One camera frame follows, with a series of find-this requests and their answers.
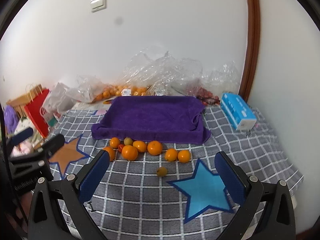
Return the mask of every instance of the screw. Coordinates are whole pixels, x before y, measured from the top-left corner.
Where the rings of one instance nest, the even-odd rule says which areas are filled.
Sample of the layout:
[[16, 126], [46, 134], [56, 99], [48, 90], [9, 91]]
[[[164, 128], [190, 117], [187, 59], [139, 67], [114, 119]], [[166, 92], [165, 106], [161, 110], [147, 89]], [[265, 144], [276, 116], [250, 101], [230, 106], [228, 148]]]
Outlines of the screw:
[[280, 183], [281, 186], [286, 186], [286, 185], [287, 185], [287, 183], [286, 183], [284, 180], [282, 180], [282, 179], [280, 180], [279, 183]]
[[39, 165], [40, 167], [42, 167], [42, 166], [44, 165], [44, 160], [40, 160], [40, 161], [38, 162], [38, 165]]
[[249, 178], [252, 182], [257, 182], [258, 178], [256, 176], [250, 176]]
[[67, 180], [73, 180], [73, 179], [75, 179], [75, 175], [74, 174], [69, 174], [68, 176], [67, 176]]
[[41, 184], [41, 183], [43, 183], [43, 182], [44, 182], [44, 177], [41, 177], [41, 178], [38, 179], [38, 183], [39, 183], [39, 184]]

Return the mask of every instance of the brown star pattern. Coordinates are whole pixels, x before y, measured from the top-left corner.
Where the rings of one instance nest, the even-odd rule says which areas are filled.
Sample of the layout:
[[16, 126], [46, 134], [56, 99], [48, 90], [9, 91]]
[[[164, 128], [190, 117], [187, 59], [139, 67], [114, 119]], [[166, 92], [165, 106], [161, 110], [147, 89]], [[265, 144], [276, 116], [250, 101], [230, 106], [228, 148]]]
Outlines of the brown star pattern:
[[77, 162], [80, 159], [88, 158], [89, 155], [80, 151], [77, 147], [81, 136], [66, 142], [50, 159], [50, 163], [57, 163], [61, 177], [65, 177], [66, 170], [70, 163]]

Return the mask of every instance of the blue star pattern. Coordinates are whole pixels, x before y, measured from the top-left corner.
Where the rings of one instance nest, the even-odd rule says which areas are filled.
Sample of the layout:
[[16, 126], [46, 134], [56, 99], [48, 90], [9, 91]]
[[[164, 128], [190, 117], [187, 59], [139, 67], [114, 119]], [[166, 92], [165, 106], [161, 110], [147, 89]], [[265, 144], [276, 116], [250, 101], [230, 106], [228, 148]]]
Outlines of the blue star pattern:
[[233, 213], [220, 176], [213, 174], [200, 159], [197, 160], [190, 178], [172, 180], [168, 183], [188, 197], [184, 223], [188, 223], [209, 208]]

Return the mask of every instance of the gray checkered blanket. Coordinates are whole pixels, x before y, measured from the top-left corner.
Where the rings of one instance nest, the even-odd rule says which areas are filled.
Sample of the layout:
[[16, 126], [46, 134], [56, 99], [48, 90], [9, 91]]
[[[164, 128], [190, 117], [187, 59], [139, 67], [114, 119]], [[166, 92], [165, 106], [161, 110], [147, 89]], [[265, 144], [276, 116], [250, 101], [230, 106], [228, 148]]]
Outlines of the gray checkered blanket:
[[[191, 177], [198, 158], [210, 170], [215, 171], [214, 156], [219, 151], [228, 154], [248, 176], [255, 175], [260, 181], [276, 183], [283, 179], [291, 194], [303, 181], [303, 175], [293, 166], [281, 146], [276, 134], [261, 113], [254, 109], [257, 124], [250, 134], [235, 131], [220, 107], [206, 107], [204, 125], [212, 136], [203, 145], [165, 143], [168, 148], [188, 149], [192, 153], [189, 163], [166, 162], [164, 156], [140, 154], [134, 162], [128, 162], [116, 154], [97, 187], [91, 202], [85, 203], [89, 214], [109, 240], [198, 240], [216, 239], [228, 225], [233, 214], [207, 210], [192, 221], [183, 224], [187, 198], [166, 181]], [[66, 112], [53, 134], [61, 133], [66, 141], [81, 135], [79, 149], [92, 158], [108, 144], [108, 139], [94, 140], [91, 126], [103, 116], [93, 111]], [[91, 158], [69, 165], [67, 173], [77, 173]], [[159, 166], [168, 169], [168, 175], [156, 176]], [[55, 180], [60, 174], [56, 164], [51, 165]], [[75, 227], [63, 201], [60, 206], [68, 225]], [[257, 223], [264, 204], [258, 207], [251, 225]]]

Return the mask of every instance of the light switch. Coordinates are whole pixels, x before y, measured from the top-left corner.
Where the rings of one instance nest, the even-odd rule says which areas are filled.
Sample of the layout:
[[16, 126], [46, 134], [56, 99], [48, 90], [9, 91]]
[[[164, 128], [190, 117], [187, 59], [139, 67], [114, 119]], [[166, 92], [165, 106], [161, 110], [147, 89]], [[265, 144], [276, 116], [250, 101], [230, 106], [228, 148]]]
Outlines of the light switch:
[[91, 0], [90, 7], [92, 12], [100, 11], [107, 7], [106, 0]]

